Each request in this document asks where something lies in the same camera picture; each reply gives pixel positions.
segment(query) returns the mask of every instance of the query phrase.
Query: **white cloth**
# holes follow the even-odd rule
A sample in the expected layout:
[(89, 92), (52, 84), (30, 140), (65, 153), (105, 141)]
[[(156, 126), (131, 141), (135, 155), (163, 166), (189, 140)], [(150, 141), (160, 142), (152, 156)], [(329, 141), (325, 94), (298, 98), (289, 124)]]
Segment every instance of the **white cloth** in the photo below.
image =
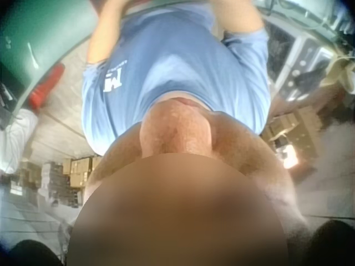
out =
[(0, 170), (15, 173), (28, 139), (38, 123), (38, 117), (27, 109), (20, 109), (16, 119), (0, 131)]

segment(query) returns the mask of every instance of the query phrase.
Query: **bright light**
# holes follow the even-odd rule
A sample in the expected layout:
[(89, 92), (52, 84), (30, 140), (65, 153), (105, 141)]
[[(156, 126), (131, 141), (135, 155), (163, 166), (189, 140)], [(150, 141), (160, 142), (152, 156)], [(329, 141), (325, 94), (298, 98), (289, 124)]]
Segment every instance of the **bright light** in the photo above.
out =
[(287, 145), (284, 152), (287, 154), (287, 158), (283, 161), (284, 168), (290, 169), (298, 164), (297, 154), (292, 145)]

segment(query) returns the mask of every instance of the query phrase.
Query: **blue t-shirt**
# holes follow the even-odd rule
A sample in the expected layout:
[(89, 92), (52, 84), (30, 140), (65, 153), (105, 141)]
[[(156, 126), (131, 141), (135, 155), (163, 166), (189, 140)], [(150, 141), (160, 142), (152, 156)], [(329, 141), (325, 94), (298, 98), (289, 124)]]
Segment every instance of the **blue t-shirt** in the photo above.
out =
[(270, 108), (267, 33), (226, 33), (220, 42), (210, 32), (214, 18), (201, 10), (170, 7), (135, 16), (125, 21), (110, 59), (88, 65), (83, 129), (96, 153), (104, 155), (172, 91), (261, 133)]

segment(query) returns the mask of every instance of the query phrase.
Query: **person's left arm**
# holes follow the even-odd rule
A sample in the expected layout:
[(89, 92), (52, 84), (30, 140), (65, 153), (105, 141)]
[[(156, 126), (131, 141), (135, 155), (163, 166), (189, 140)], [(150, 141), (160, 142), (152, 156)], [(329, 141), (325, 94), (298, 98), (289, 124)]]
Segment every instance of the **person's left arm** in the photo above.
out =
[(107, 0), (99, 23), (91, 37), (87, 63), (95, 64), (108, 59), (120, 36), (120, 22), (126, 5), (131, 0)]

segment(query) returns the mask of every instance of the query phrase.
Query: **red object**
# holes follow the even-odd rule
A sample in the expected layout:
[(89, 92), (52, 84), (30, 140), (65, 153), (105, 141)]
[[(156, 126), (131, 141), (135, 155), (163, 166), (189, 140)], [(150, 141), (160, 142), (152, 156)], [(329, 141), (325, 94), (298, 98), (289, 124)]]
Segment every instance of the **red object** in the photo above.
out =
[(65, 66), (59, 63), (52, 67), (49, 74), (41, 81), (29, 96), (29, 104), (34, 111), (38, 111), (58, 83), (64, 73)]

